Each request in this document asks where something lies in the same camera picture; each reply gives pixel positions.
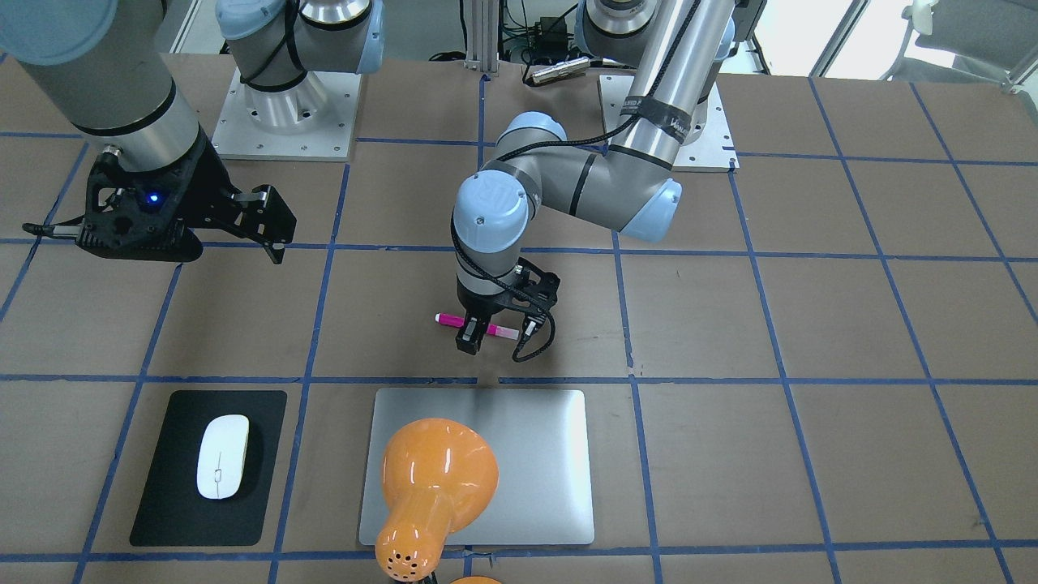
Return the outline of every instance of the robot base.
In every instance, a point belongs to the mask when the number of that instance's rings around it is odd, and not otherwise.
[[[382,453],[397,430],[446,418],[482,436],[500,470],[497,493],[448,546],[586,545],[595,539],[583,393],[577,390],[383,388],[375,396],[360,506],[360,544],[374,546],[389,516]]]
[[[602,120],[606,132],[620,124],[620,108],[623,107],[633,81],[633,77],[624,75],[599,76]],[[736,168],[739,167],[739,157],[735,154],[732,131],[728,127],[717,85],[710,88],[708,102],[709,113],[703,134],[698,140],[678,150],[678,158],[674,161],[675,172],[728,172],[733,164]]]
[[[360,98],[360,75],[316,73],[328,94],[330,107],[312,119],[302,133],[272,133],[252,119],[251,106],[235,69],[220,120],[213,133],[213,147],[225,160],[313,160],[349,159],[350,145]]]

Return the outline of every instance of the black cable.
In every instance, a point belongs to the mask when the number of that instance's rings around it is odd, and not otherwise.
[[[293,13],[292,13],[292,20],[291,20],[291,23],[292,23],[293,26],[290,28],[290,26],[289,26],[289,23],[290,23],[289,12],[290,12],[290,8],[293,8],[293,7],[294,7],[294,9],[292,10]],[[285,12],[284,12],[285,30],[284,30],[284,34],[281,35],[281,40],[279,40],[278,44],[277,44],[277,46],[274,47],[274,50],[271,51],[269,55],[267,55],[267,59],[263,61],[263,64],[260,65],[260,68],[257,68],[255,73],[253,73],[252,75],[249,75],[249,76],[242,75],[239,78],[239,80],[241,81],[241,83],[243,85],[246,84],[246,83],[251,83],[251,82],[255,81],[255,79],[257,77],[260,77],[261,75],[263,75],[263,73],[265,71],[267,71],[267,67],[270,66],[270,63],[274,62],[274,58],[277,57],[277,54],[279,52],[281,52],[281,49],[283,49],[285,45],[288,45],[288,43],[289,43],[289,36],[295,34],[296,18],[299,16],[299,10],[301,10],[301,9],[302,8],[300,8],[300,6],[299,6],[299,0],[289,0],[289,2],[285,3],[285,6],[284,6],[284,10],[285,10]]]
[[[663,62],[660,63],[659,72],[656,74],[656,78],[653,80],[652,86],[649,88],[649,92],[646,93],[645,99],[647,100],[652,99],[652,96],[656,93],[656,89],[659,88],[659,84],[663,82],[663,74],[666,73],[666,68],[671,65],[671,60],[674,59],[674,54],[678,52],[678,45],[681,44],[681,38],[685,35],[685,30],[688,29],[688,25],[692,22],[692,17],[695,16],[695,9],[699,8],[701,1],[702,0],[695,0],[695,2],[692,3],[692,7],[688,9],[688,13],[685,16],[685,20],[681,23],[681,27],[678,29],[678,33],[675,35],[674,43],[671,44],[671,48],[667,50],[666,56],[663,57]],[[556,140],[556,141],[546,140],[543,142],[534,142],[531,144],[526,144],[524,146],[517,147],[512,151],[509,151],[502,156],[498,156],[495,160],[504,162],[508,160],[512,160],[517,156],[526,154],[531,149],[547,147],[547,146],[558,146],[558,145],[581,146],[581,145],[590,145],[602,142],[620,134],[624,130],[627,130],[632,124],[634,124],[634,122],[637,121],[640,117],[641,117],[640,114],[633,113],[623,123],[618,126],[617,129],[612,130],[611,132],[606,132],[601,136],[595,136],[594,138],[588,138],[583,140]]]
[[[474,270],[475,273],[480,275],[480,277],[484,279],[489,279],[502,289],[509,291],[509,294],[512,295],[514,298],[519,299],[524,303],[528,303],[529,306],[537,309],[538,312],[543,314],[544,317],[547,319],[549,326],[548,340],[545,341],[544,344],[541,345],[541,347],[538,349],[537,351],[530,353],[529,355],[519,357],[519,352],[521,352],[523,347],[526,346],[526,342],[523,340],[525,332],[520,331],[519,342],[516,343],[516,349],[514,352],[512,352],[512,361],[516,363],[524,363],[548,351],[548,347],[550,347],[551,344],[555,342],[555,317],[551,315],[551,309],[545,307],[540,300],[535,299],[532,296],[525,294],[525,291],[519,289],[518,287],[512,285],[511,283],[506,283],[504,281],[501,281],[500,278],[491,275],[487,270],[476,265],[475,260],[469,257],[468,253],[466,253],[461,246],[461,240],[458,238],[458,229],[456,229],[454,226],[454,213],[450,214],[450,241],[452,243],[454,243],[455,252],[458,253],[458,256],[461,257],[462,260],[464,260],[465,263],[468,265],[468,267],[472,268],[472,270]]]
[[[465,52],[468,53],[468,27],[465,26],[465,0],[458,0],[458,17],[461,19],[461,35],[465,44]]]

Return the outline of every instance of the tiled surface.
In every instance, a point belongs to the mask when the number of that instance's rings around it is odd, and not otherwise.
[[[839,558],[847,584],[976,584],[1003,579],[991,550],[841,552]]]
[[[212,131],[231,60],[168,62]],[[356,543],[372,400],[416,384],[588,397],[596,541],[493,550],[493,567],[452,550],[440,581],[986,583],[1009,580],[1000,555],[1038,579],[1038,131],[1009,102],[819,80],[819,104],[804,79],[722,76],[742,168],[677,176],[659,244],[544,210],[524,243],[563,278],[558,336],[514,365],[500,339],[458,353],[431,317],[458,311],[458,185],[511,117],[600,130],[594,72],[544,89],[520,73],[387,61],[348,166],[228,164],[239,187],[284,193],[302,248],[273,266],[202,232],[176,268],[20,230],[66,183],[55,217],[79,213],[93,152],[77,167],[82,139],[0,63],[0,494],[18,502],[0,582],[381,582]],[[289,394],[260,543],[131,547],[169,395],[214,388]]]
[[[977,507],[928,388],[795,386],[838,541],[977,539]]]

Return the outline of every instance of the mouse pad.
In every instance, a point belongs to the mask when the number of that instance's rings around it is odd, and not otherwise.
[[[263,533],[288,396],[281,391],[179,391],[169,396],[131,546],[252,546]],[[249,419],[242,484],[227,499],[198,494],[206,426],[227,414]]]

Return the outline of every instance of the gray chair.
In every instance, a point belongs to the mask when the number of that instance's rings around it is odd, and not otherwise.
[[[880,79],[996,83],[1016,92],[1038,61],[1038,0],[938,0],[929,34],[926,23],[912,22],[911,6],[901,16],[908,21],[901,49]],[[951,68],[905,56],[921,28],[916,45],[955,53]]]

